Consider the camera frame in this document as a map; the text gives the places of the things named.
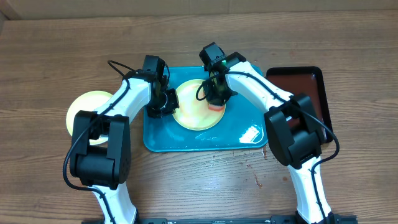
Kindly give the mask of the yellow-green plate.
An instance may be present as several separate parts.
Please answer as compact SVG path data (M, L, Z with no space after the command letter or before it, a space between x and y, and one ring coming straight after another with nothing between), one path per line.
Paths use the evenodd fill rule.
M194 131L202 131L216 125L223 117L223 111L212 111L208 109L206 100L197 100L197 91L203 79L193 79L182 83L177 89L179 108L173 114L176 122Z
M113 95L105 91L89 91L80 95L74 102L70 105L67 115L66 115L66 127L69 135L73 134L73 122L75 115L80 110L83 111L93 111L98 107L105 104Z

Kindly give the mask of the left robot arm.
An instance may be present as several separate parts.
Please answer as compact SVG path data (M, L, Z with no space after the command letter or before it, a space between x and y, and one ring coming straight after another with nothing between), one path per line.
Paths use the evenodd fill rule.
M126 185L131 167L130 123L141 108L155 118L177 109L177 95L168 88L169 79L162 72L129 71L105 104L75 115L63 178L75 190L94 193L104 213L104 223L137 220L137 209Z

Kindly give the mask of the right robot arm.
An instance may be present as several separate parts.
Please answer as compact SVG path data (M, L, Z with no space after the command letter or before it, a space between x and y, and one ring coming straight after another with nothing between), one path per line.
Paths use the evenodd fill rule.
M236 92L264 112L269 147L286 166L297 196L296 215L303 223L334 223L320 174L321 145L327 127L317 119L309 96L293 95L257 73L239 53L199 54L209 78L203 84L204 100L224 105Z

